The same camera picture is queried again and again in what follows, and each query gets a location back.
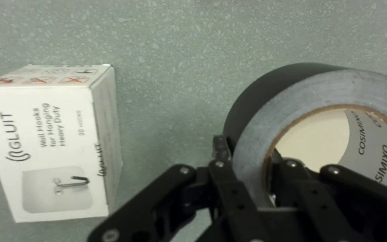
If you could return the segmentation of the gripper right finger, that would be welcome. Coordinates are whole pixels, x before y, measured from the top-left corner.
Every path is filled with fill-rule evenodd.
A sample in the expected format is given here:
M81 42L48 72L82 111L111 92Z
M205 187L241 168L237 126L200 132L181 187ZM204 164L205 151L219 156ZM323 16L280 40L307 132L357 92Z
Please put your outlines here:
M387 186L344 166L270 156L277 242L387 242Z

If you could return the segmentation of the white cardboard box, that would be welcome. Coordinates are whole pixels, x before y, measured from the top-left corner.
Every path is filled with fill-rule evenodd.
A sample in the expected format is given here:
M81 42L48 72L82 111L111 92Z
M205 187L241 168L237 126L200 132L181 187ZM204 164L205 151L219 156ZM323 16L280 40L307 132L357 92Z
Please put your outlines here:
M122 155L110 64L0 76L0 182L16 223L109 216Z

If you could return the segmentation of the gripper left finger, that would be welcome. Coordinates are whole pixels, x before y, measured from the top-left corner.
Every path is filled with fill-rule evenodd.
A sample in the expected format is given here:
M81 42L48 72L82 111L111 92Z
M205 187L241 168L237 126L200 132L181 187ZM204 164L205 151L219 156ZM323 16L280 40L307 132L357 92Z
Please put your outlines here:
M211 224L195 242L270 242L231 159L226 138L214 136L207 166L173 165L98 225L87 242L170 242L202 209L209 210Z

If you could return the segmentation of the black tape roll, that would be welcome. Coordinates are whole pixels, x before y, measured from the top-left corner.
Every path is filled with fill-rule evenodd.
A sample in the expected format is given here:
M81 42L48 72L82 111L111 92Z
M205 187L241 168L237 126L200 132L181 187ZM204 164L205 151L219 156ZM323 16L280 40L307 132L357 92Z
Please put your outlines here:
M320 63L277 68L247 87L224 135L253 202L271 207L272 155L312 171L336 164L387 186L387 75Z

